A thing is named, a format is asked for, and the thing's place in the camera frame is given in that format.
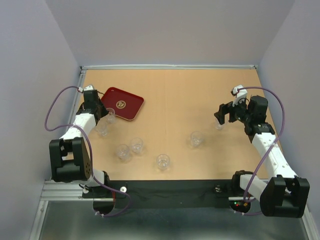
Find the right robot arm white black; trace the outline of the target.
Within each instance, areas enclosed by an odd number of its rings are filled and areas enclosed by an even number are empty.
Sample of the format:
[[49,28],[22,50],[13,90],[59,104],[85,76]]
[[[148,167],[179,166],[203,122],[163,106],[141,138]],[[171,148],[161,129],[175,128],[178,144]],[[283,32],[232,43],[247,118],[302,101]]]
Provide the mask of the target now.
[[266,217],[301,218],[310,191],[306,178],[299,177],[285,159],[273,127],[266,122],[268,100],[254,95],[221,104],[214,113],[219,124],[240,121],[251,144],[256,148],[268,173],[268,182],[259,179],[254,172],[236,171],[230,182],[235,195],[250,195],[259,201]]

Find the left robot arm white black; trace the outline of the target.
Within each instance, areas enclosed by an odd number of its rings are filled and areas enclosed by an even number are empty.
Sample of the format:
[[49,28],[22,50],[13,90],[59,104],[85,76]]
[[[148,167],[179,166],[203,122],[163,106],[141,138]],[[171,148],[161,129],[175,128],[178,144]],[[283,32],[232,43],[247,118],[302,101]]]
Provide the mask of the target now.
[[106,197],[111,193],[111,184],[106,172],[93,167],[89,134],[109,112],[92,85],[78,87],[77,91],[82,93],[83,103],[73,123],[66,125],[68,130],[63,136],[49,143],[51,178],[57,183],[94,188],[100,197]]

